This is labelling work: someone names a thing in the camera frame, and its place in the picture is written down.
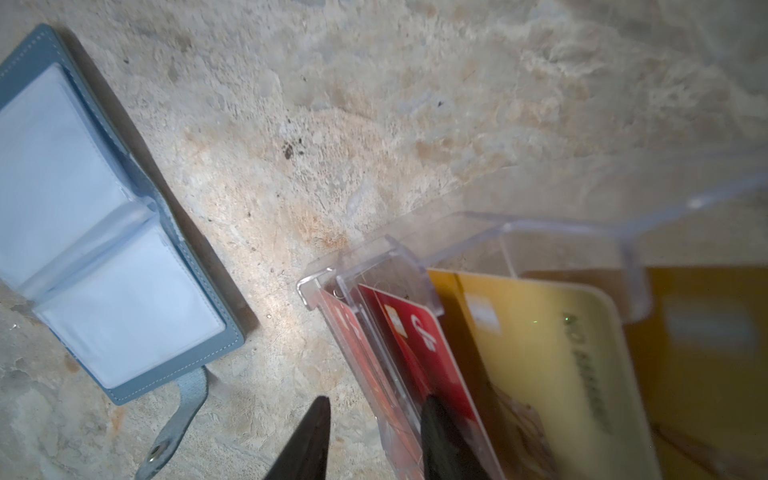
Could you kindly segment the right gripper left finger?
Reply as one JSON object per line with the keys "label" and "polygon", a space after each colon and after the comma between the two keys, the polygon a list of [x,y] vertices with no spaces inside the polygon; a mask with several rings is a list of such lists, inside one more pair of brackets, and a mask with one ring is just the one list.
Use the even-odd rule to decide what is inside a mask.
{"label": "right gripper left finger", "polygon": [[264,477],[265,480],[325,480],[331,403],[318,396]]}

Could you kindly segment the red cards stack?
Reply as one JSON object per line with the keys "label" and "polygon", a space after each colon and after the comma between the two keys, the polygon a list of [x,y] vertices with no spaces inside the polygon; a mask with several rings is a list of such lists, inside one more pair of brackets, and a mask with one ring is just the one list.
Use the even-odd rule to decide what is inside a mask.
{"label": "red cards stack", "polygon": [[487,433],[488,415],[472,393],[442,326],[427,306],[360,284],[344,301],[327,290],[313,300],[329,323],[379,420],[382,444],[401,479],[423,479],[422,410],[436,396],[492,479],[504,476]]}

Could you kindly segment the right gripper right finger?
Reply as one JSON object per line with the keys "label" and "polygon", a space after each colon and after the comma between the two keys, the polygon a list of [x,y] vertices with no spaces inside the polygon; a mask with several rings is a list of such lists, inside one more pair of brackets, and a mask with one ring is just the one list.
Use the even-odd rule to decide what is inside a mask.
{"label": "right gripper right finger", "polygon": [[429,395],[422,407],[421,445],[426,480],[490,480],[435,395]]}

